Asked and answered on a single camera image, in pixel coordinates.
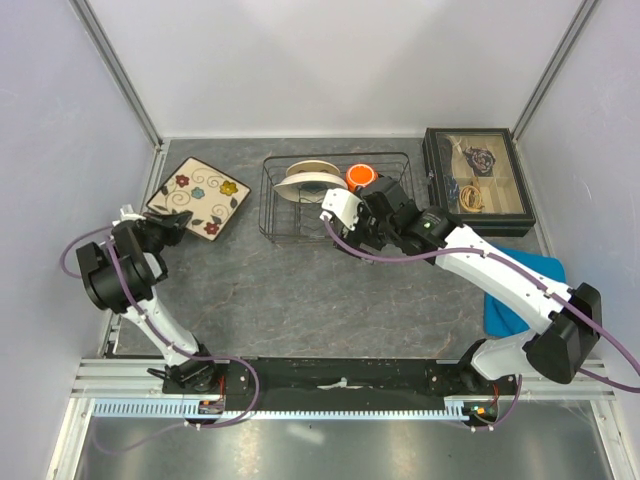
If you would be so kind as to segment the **blue cloth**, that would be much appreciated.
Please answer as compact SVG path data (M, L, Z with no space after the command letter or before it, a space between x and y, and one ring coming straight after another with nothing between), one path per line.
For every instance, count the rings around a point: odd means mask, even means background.
M558 282L566 282L565 269L556 258L506 247L499 247L499 250L541 275ZM505 338L528 329L524 320L504 303L489 294L484 295L484 331L487 335Z

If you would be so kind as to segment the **square floral plate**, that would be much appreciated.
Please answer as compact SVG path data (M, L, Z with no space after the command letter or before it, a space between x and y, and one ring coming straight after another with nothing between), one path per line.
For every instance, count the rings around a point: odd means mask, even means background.
M213 242L250 193L239 180L189 157L158 187L146 207L158 214L190 212L187 229Z

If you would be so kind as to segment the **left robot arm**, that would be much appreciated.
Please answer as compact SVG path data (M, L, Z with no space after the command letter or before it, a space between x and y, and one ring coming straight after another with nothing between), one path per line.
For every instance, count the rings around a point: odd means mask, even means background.
M80 278L92 303L136 325L160 351L164 366L148 373L163 382L165 394L220 393L224 385L208 349L175 320L156 290L168 278L161 253L182 241L192 216L190 211L138 213L125 205L103 243L76 249Z

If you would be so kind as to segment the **black glass-lid jewelry box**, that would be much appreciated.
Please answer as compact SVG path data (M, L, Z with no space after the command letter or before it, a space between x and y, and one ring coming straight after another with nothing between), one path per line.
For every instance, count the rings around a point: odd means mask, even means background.
M428 199L482 236L523 237L532 202L507 128L426 129L422 152Z

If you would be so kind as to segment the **cream plate blue spiral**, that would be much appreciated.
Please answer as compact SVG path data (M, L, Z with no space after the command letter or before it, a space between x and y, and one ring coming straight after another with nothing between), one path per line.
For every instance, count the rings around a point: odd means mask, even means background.
M302 203L321 203L328 190L347 189L339 176L324 172L303 172L286 177L273 187L284 200Z

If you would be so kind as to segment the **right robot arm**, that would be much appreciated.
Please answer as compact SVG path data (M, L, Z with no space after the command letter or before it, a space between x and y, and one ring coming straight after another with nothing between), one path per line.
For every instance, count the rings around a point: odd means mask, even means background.
M582 323L586 315L602 324L599 292L583 283L576 288L550 279L489 244L450 212L419 208L400 183L380 177L351 193L327 195L324 208L344 225L346 251L356 255L362 245L382 250L392 244L402 260L425 260L454 273L517 314L527 330L473 344L458 368L467 392L483 392L494 380L510 374L536 372L569 384L600 335Z

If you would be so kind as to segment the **orange mug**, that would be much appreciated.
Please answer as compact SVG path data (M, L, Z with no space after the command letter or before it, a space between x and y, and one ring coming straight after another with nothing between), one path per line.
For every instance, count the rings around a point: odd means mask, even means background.
M382 177L372 165L357 163L347 168L345 181L351 193L355 193L359 188L365 188Z

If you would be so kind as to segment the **small cream plate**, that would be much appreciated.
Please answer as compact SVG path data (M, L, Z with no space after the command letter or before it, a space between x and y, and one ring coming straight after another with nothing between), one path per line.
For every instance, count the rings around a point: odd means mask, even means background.
M290 177L300 173L327 173L335 176L341 174L340 169L334 164L320 159L307 159L291 165L285 173Z

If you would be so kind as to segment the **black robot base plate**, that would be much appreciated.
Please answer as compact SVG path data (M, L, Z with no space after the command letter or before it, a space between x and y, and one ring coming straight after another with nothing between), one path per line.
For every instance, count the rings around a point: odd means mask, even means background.
M262 357L220 363L225 405L234 410L288 408L436 407L450 396L516 393L516 378L487 381L454 362L428 359Z

